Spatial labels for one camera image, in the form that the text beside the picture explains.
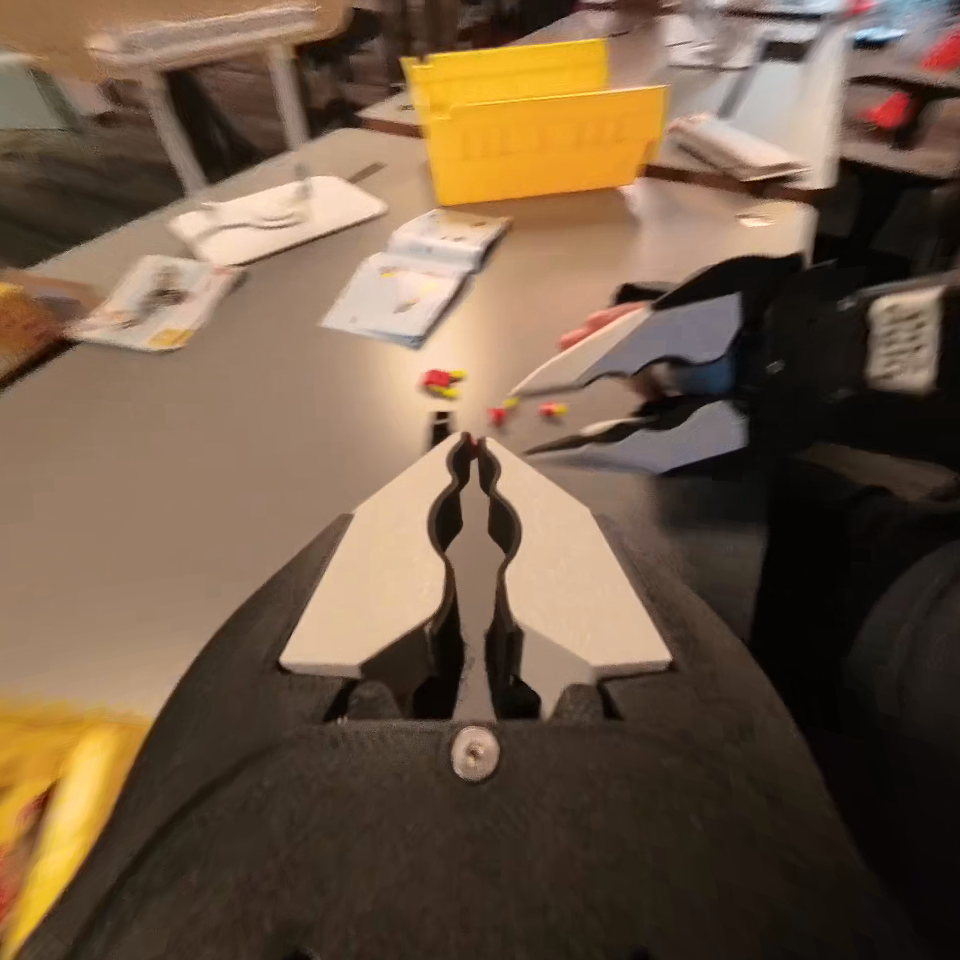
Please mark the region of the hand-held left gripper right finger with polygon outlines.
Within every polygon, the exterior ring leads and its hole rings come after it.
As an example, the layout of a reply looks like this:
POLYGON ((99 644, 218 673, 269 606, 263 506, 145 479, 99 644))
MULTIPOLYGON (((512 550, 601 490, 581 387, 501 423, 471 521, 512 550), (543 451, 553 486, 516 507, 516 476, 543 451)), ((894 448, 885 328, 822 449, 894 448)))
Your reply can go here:
POLYGON ((591 510, 493 438, 476 442, 502 552, 486 632, 498 718, 547 719, 565 691, 669 670, 673 656, 591 510))

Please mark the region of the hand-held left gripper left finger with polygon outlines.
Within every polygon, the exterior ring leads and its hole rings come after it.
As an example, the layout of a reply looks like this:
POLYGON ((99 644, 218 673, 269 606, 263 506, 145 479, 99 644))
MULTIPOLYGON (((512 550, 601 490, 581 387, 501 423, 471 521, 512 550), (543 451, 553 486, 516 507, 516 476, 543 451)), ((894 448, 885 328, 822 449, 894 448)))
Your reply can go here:
POLYGON ((410 716, 450 717, 465 664, 448 555, 463 526, 471 436, 452 433, 349 516, 279 665, 375 681, 410 716))

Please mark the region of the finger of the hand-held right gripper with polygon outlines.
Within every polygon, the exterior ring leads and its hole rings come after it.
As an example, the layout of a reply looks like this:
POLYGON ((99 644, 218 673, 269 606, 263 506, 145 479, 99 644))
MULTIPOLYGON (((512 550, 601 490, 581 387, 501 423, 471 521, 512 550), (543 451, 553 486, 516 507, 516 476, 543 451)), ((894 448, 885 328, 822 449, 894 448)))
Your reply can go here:
POLYGON ((742 325, 742 295, 632 310, 588 334, 512 388, 520 399, 585 389, 602 378, 631 378, 660 363, 711 364, 727 354, 742 325))
POLYGON ((616 473, 671 474, 743 450, 749 420, 721 399, 685 399, 665 414, 600 421, 526 451, 538 464, 616 473))

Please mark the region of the colourful toy set box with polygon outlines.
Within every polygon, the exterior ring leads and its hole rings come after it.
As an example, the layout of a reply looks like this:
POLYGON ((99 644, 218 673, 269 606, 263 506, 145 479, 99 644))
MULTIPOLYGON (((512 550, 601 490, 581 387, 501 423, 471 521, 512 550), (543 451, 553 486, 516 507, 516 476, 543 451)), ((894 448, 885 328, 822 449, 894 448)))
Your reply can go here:
POLYGON ((70 346, 68 329, 81 312, 72 294, 49 285, 1 282, 1 387, 70 346))

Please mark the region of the person's right hand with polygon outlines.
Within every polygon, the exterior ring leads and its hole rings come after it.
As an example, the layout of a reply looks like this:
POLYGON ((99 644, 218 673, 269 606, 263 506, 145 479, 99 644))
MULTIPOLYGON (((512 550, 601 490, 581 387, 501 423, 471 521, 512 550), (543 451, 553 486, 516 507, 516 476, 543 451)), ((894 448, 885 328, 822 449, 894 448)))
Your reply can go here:
POLYGON ((649 306, 648 301, 629 301, 595 311, 582 321, 578 327, 565 332, 559 338, 558 350, 560 352, 569 350, 588 339, 596 331, 602 330, 616 322, 620 317, 629 315, 646 306, 649 306))

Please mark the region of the open instruction booklet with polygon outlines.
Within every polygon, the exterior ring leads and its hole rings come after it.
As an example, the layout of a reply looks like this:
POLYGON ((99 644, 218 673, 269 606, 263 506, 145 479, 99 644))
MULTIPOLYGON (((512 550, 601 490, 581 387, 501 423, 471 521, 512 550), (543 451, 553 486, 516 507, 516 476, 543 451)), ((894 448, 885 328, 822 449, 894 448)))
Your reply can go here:
POLYGON ((419 348, 511 226, 509 217, 446 208, 403 223, 358 265, 319 326, 419 348))

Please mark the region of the closed instruction booklet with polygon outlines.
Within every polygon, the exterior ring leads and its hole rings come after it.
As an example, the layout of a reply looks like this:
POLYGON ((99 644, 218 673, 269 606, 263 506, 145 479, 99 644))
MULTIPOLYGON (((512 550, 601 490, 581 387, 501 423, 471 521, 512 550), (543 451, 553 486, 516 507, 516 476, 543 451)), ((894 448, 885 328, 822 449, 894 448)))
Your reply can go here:
POLYGON ((66 329, 75 344, 143 354, 184 348, 244 279, 244 268, 169 255, 141 257, 110 295, 66 329))

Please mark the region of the wooden book stand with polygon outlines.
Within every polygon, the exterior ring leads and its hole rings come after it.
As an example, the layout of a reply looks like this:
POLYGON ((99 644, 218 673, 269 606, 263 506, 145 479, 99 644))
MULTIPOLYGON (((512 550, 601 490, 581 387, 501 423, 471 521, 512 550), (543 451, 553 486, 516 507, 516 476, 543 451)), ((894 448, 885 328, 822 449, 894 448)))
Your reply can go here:
POLYGON ((243 266, 384 212, 380 201, 361 198, 358 188, 310 174, 301 156, 309 132, 297 50, 341 35, 353 17, 348 2, 121 1, 90 6, 95 11, 83 37, 90 61, 104 77, 138 85, 186 196, 198 202, 196 212, 184 213, 172 224, 173 233, 196 256, 243 266), (294 174, 287 185, 214 201, 197 147, 174 108, 171 77, 253 55, 268 67, 294 174))

